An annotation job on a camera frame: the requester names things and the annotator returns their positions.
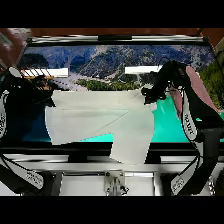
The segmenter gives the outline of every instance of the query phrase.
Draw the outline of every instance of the folded cloth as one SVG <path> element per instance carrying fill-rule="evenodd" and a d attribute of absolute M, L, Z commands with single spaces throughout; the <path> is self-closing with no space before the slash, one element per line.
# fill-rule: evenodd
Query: folded cloth
<path fill-rule="evenodd" d="M 46 108 L 52 144 L 66 144 L 113 134 L 110 157 L 143 164 L 154 133 L 154 117 L 141 90 L 122 92 L 54 91 L 55 108 Z"/>

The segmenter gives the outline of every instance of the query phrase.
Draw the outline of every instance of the white cloth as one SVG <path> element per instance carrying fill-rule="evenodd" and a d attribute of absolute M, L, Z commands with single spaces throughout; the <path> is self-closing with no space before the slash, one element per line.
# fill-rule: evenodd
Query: white cloth
<path fill-rule="evenodd" d="M 110 157 L 143 164 L 154 133 L 154 116 L 144 105 L 141 90 L 54 91 L 55 108 L 46 108 L 46 127 L 52 144 L 66 144 L 113 134 Z"/>

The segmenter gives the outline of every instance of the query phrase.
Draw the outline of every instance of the mountain image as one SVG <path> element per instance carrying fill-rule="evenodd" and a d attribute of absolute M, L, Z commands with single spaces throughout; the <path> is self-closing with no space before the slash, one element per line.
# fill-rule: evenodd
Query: mountain image
<path fill-rule="evenodd" d="M 146 83 L 155 83 L 156 74 L 125 74 L 128 66 L 157 66 L 167 60 L 191 65 L 196 71 L 207 68 L 214 59 L 209 46 L 191 45 L 85 45 L 29 47 L 21 59 L 40 59 L 49 68 L 69 68 L 68 78 L 57 78 L 57 84 L 79 86 L 81 90 L 129 90 Z"/>

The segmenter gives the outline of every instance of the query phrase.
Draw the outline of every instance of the turquoise water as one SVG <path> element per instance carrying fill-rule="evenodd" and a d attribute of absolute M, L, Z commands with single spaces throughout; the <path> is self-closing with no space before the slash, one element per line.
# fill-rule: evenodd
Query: turquoise water
<path fill-rule="evenodd" d="M 154 136 L 152 142 L 188 142 L 182 129 L 181 121 L 177 117 L 172 97 L 157 101 L 157 110 L 154 114 Z M 113 142 L 113 135 L 107 134 L 88 138 L 81 142 Z"/>

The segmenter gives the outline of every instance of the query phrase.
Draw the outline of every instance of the metal bracket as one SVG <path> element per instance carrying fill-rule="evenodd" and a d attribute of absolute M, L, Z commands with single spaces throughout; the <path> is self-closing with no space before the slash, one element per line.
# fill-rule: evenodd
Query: metal bracket
<path fill-rule="evenodd" d="M 106 196 L 124 196 L 128 192 L 125 186 L 125 173 L 122 170 L 106 171 L 104 190 Z"/>

